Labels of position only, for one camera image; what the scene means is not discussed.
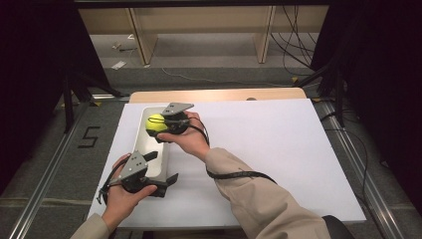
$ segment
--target white tray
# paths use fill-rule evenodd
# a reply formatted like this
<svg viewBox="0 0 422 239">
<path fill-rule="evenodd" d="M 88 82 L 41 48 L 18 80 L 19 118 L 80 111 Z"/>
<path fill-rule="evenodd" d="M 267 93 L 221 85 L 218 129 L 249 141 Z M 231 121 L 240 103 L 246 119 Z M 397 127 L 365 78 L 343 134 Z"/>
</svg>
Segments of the white tray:
<svg viewBox="0 0 422 239">
<path fill-rule="evenodd" d="M 167 143 L 158 143 L 154 137 L 148 135 L 145 129 L 148 118 L 154 114 L 161 114 L 164 109 L 165 107 L 154 107 L 143 110 L 133 151 L 138 150 L 141 154 L 157 151 L 158 157 L 148 163 L 146 176 L 151 180 L 165 182 L 167 179 L 168 145 Z"/>
</svg>

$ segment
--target person's left hand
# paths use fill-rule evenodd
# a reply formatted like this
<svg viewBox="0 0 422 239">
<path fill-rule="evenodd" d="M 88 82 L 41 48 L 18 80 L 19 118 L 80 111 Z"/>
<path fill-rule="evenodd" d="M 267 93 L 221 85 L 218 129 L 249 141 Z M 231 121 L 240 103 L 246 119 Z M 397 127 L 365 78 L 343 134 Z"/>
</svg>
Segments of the person's left hand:
<svg viewBox="0 0 422 239">
<path fill-rule="evenodd" d="M 115 168 L 120 161 L 129 155 L 130 153 L 123 155 L 112 167 Z M 123 165 L 112 177 L 118 177 L 122 169 Z M 108 227 L 108 231 L 111 233 L 121 221 L 130 215 L 140 200 L 152 194 L 156 189 L 155 185 L 149 185 L 136 193 L 130 193 L 124 190 L 121 185 L 112 186 L 108 191 L 107 206 L 103 214 L 103 221 Z"/>
</svg>

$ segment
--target person's right hand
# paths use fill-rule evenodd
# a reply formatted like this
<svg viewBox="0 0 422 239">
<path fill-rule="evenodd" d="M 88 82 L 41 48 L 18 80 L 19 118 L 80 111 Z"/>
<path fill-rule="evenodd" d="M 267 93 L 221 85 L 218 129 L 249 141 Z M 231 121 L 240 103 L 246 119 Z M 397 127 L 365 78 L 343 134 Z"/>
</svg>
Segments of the person's right hand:
<svg viewBox="0 0 422 239">
<path fill-rule="evenodd" d="M 185 112 L 189 118 L 189 123 L 197 126 L 201 130 L 204 129 L 204 126 L 200 122 L 200 117 L 198 113 Z M 210 149 L 210 146 L 207 144 L 207 141 L 202 135 L 201 132 L 195 128 L 189 127 L 183 134 L 171 134 L 168 132 L 160 133 L 157 136 L 159 139 L 165 141 L 172 141 L 177 143 L 185 152 L 192 154 L 202 161 L 205 162 L 205 156 Z"/>
</svg>

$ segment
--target hand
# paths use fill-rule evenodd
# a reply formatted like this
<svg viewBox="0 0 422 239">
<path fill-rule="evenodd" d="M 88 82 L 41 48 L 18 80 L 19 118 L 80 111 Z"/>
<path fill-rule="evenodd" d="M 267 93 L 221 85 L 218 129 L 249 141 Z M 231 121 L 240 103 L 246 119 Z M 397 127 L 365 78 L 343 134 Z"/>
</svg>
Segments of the hand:
<svg viewBox="0 0 422 239">
<path fill-rule="evenodd" d="M 123 155 L 118 161 L 112 166 L 115 166 L 130 154 Z M 114 173 L 113 178 L 118 177 L 123 165 Z M 108 231 L 112 232 L 121 221 L 130 215 L 133 211 L 133 208 L 137 203 L 143 198 L 149 196 L 153 193 L 157 187 L 155 185 L 149 185 L 142 188 L 136 193 L 130 193 L 123 189 L 122 186 L 116 185 L 112 186 L 108 191 L 108 200 L 105 213 L 103 214 L 103 221 L 108 227 Z"/>
<path fill-rule="evenodd" d="M 189 123 L 204 129 L 200 122 L 198 113 L 185 111 L 187 117 L 190 119 Z M 210 146 L 207 144 L 201 132 L 195 128 L 189 127 L 183 134 L 171 134 L 163 132 L 158 135 L 159 139 L 165 141 L 172 141 L 177 143 L 185 152 L 192 154 L 205 162 L 205 156 L 208 153 Z"/>
</svg>

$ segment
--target gray floor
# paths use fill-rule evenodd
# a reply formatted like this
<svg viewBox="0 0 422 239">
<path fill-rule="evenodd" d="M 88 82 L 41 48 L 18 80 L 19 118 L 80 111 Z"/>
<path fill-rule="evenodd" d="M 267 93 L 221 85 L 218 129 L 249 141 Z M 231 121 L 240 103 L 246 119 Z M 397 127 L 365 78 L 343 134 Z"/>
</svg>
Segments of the gray floor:
<svg viewBox="0 0 422 239">
<path fill-rule="evenodd" d="M 280 36 L 275 37 L 280 43 L 283 42 Z M 308 34 L 301 35 L 301 38 L 307 48 L 312 49 L 315 45 Z M 273 40 L 270 41 L 266 64 L 258 64 L 252 36 L 249 34 L 162 35 L 159 36 L 149 66 L 140 64 L 136 51 L 119 52 L 111 47 L 115 42 L 120 42 L 120 49 L 133 48 L 133 40 L 127 39 L 127 36 L 93 36 L 93 42 L 111 85 L 127 93 L 290 86 L 291 77 L 310 72 L 292 58 L 284 58 L 283 52 Z M 289 50 L 296 56 L 302 55 L 298 49 Z M 293 74 L 284 70 L 283 60 Z M 126 65 L 119 70 L 110 69 L 118 61 L 126 62 Z M 309 98 L 317 95 L 316 87 L 317 85 L 312 84 L 305 88 Z M 93 89 L 93 92 L 100 93 L 97 89 Z M 99 107 L 92 105 L 84 112 L 26 238 L 69 238 L 84 221 L 96 193 L 123 105 L 124 102 L 120 101 L 102 102 Z M 326 115 L 327 106 L 330 103 L 315 104 L 316 112 L 321 118 Z M 353 133 L 351 141 L 362 158 L 367 154 L 368 173 L 391 210 L 403 238 L 422 238 L 421 216 L 389 169 L 378 163 L 382 156 L 364 126 L 359 123 L 352 106 L 346 102 L 344 108 L 347 109 L 344 112 L 346 129 Z M 326 119 L 322 125 L 324 128 L 332 128 L 331 123 L 334 120 Z M 22 164 L 0 197 L 0 238 L 8 238 L 16 219 L 33 194 L 64 136 L 64 125 L 64 110 L 61 103 L 58 103 L 49 127 L 45 128 L 38 144 L 33 148 L 32 157 Z M 83 139 L 88 126 L 99 127 L 94 131 L 99 140 L 95 147 L 80 148 L 80 145 L 88 143 Z M 337 132 L 328 131 L 326 134 L 351 187 L 361 196 L 361 183 L 338 140 Z M 347 227 L 357 239 L 381 238 L 368 209 L 363 205 L 362 208 L 368 220 Z M 117 234 L 117 238 L 139 237 L 138 233 L 130 234 L 127 231 Z"/>
</svg>

